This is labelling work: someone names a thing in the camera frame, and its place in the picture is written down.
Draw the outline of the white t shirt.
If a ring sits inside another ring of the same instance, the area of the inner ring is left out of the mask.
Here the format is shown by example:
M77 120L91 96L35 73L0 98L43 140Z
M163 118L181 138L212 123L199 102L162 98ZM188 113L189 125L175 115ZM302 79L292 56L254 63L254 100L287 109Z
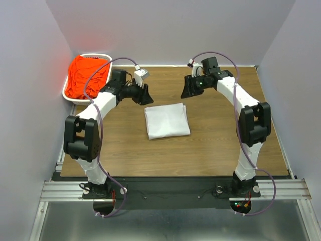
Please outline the white t shirt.
M144 114L149 140L191 134L183 103L146 107Z

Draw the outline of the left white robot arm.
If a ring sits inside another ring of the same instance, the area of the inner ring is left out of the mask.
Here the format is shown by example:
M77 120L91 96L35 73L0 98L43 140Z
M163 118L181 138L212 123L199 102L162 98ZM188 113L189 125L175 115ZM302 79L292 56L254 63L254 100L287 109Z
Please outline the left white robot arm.
M103 118L123 99L130 98L139 105L153 103L148 85L143 81L149 72L138 68L130 82L126 81L127 72L122 69L112 71L111 79L99 91L84 111L70 115L65 120L63 150L84 170L88 182L80 184L85 195L106 198L111 191L111 179L102 168L99 160Z

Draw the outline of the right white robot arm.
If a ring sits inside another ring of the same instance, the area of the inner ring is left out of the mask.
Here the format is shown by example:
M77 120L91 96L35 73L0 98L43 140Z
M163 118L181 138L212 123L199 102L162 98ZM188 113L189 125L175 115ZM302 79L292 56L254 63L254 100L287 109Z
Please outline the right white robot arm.
M233 105L240 154L228 191L237 196L253 191L259 152L271 133L270 105L253 98L230 71L221 70L216 57L201 63L190 59L187 65L192 72L184 77L181 98L201 95L205 89L213 88Z

